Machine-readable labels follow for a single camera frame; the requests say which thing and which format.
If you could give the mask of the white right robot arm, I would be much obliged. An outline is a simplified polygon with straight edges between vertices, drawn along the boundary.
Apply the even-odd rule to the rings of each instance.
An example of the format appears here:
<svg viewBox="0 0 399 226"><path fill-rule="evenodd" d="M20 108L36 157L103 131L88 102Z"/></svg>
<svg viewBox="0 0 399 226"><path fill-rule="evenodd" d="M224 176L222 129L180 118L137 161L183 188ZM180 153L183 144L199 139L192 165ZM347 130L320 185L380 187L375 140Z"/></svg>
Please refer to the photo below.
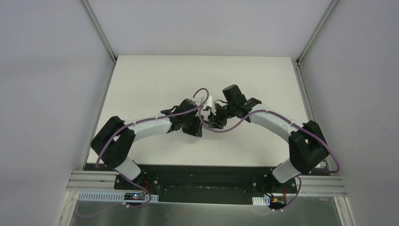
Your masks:
<svg viewBox="0 0 399 226"><path fill-rule="evenodd" d="M279 193L288 180L311 172L328 157L326 141L315 121L290 120L256 98L247 99L235 84L222 92L226 101L224 105L214 105L207 117L210 128L223 129L228 119L236 117L261 126L288 143L289 158L269 173L267 187L271 192Z"/></svg>

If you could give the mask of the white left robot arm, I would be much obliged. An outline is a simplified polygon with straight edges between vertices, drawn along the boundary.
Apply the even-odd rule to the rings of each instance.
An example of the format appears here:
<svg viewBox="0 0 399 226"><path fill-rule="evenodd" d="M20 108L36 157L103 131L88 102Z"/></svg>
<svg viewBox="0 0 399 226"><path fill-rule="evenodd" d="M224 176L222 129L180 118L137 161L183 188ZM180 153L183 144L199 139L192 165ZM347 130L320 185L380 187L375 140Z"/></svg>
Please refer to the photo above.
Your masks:
<svg viewBox="0 0 399 226"><path fill-rule="evenodd" d="M152 120L128 122L113 116L103 125L90 143L91 149L100 160L111 169L126 177L125 183L131 190L143 186L141 169L128 157L134 142L158 134L167 134L182 130L184 133L201 137L198 105L185 99L180 105L158 113Z"/></svg>

